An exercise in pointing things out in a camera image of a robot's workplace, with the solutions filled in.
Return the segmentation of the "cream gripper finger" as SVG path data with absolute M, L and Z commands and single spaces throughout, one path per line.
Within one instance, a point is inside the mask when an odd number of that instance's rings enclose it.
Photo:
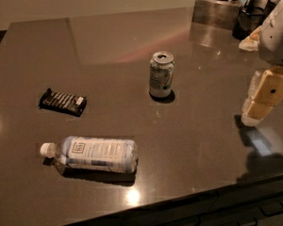
M 257 126 L 283 100 L 283 67 L 273 66 L 261 77 L 257 94 L 245 99 L 241 109 L 241 122 L 248 127 Z
M 254 98 L 257 94 L 258 86 L 261 80 L 261 77 L 263 75 L 263 72 L 261 71 L 255 71 L 254 75 L 252 76 L 249 89 L 248 89 L 248 97 Z

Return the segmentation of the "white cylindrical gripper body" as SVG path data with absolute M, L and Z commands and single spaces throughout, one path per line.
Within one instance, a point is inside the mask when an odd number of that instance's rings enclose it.
M 283 66 L 283 0 L 279 1 L 261 26 L 258 53 L 262 60 Z

